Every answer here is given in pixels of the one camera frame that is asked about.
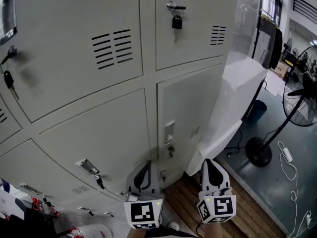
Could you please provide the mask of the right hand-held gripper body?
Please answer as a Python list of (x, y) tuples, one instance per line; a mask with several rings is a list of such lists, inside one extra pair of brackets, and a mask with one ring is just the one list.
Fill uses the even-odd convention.
[(199, 192), (198, 212), (204, 224), (224, 223), (236, 215), (236, 195), (232, 188)]

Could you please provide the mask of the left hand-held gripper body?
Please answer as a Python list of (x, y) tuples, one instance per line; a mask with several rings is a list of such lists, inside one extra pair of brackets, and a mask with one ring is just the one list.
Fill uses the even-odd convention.
[(128, 224), (132, 229), (155, 229), (162, 223), (164, 195), (131, 193), (123, 203)]

